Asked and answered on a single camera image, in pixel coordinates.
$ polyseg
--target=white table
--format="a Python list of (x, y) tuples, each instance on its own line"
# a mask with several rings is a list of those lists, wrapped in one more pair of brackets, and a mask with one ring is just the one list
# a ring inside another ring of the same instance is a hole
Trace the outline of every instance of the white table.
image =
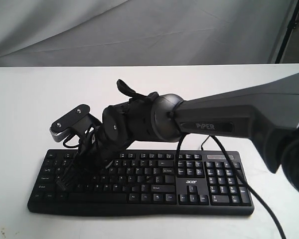
[[(49, 133), (53, 121), (79, 104), (101, 118), (110, 104), (127, 100), (125, 80), (147, 94), (176, 93), (186, 100), (258, 85), (299, 72), (299, 65), (111, 68), (0, 68), (0, 238), (7, 239), (278, 239), (265, 209), (254, 199), (250, 217), (151, 216), (80, 218), (30, 213), (26, 207), (43, 157), (62, 148)], [(182, 149), (198, 149), (204, 135), (189, 135)], [(299, 239), (299, 193), (281, 169), (271, 174), (250, 141), (220, 137), (240, 152), (247, 179), (279, 218), (289, 239)], [(131, 148), (175, 149), (175, 143), (135, 142)], [(219, 150), (209, 140), (207, 150)]]

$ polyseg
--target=keyboard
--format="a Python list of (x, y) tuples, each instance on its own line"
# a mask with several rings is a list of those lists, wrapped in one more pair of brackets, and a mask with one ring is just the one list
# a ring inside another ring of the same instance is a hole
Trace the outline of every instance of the keyboard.
[[(153, 214), (250, 215), (250, 192), (233, 175), (220, 151), (126, 150), (107, 169), (79, 181), (67, 191), (55, 184), (76, 150), (48, 150), (28, 209), (71, 216), (137, 216)], [(239, 153), (229, 151), (244, 174)]]

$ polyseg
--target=space bar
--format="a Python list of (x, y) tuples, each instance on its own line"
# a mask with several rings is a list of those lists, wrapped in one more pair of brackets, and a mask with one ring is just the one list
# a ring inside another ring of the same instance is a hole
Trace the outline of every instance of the space bar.
[(126, 203), (125, 193), (70, 193), (70, 202)]

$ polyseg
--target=gray fabric backdrop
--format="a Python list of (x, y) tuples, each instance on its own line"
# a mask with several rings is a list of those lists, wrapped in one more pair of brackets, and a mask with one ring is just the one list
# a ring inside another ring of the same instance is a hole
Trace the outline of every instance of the gray fabric backdrop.
[(30, 7), (0, 32), (0, 66), (268, 63), (296, 0), (39, 2), (52, 13)]

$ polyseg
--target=robotic arm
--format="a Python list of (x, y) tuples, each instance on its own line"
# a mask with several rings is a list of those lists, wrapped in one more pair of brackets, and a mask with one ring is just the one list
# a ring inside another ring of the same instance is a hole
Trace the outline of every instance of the robotic arm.
[(80, 138), (73, 163), (57, 182), (64, 190), (79, 177), (111, 165), (136, 140), (177, 142), (197, 133), (250, 139), (267, 168), (275, 173), (282, 165), (299, 191), (299, 73), (191, 101), (157, 92), (144, 96), (122, 80), (117, 86), (130, 99), (105, 108), (103, 123), (80, 105), (52, 124), (54, 140), (64, 140), (64, 146), (74, 135)]

